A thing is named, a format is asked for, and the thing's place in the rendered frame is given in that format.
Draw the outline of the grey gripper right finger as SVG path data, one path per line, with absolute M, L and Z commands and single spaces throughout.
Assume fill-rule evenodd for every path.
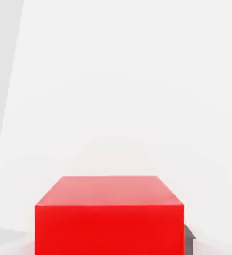
M 199 241 L 186 224 L 184 238 L 184 255 L 231 255 L 230 251 Z

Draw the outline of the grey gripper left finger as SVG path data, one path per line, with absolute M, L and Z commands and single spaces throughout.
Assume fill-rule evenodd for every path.
M 25 236 L 0 248 L 0 255 L 35 255 L 34 237 Z

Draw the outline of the small red cube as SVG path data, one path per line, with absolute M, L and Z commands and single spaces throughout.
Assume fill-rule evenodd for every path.
M 184 205 L 156 176 L 65 176 L 35 206 L 35 255 L 184 255 Z

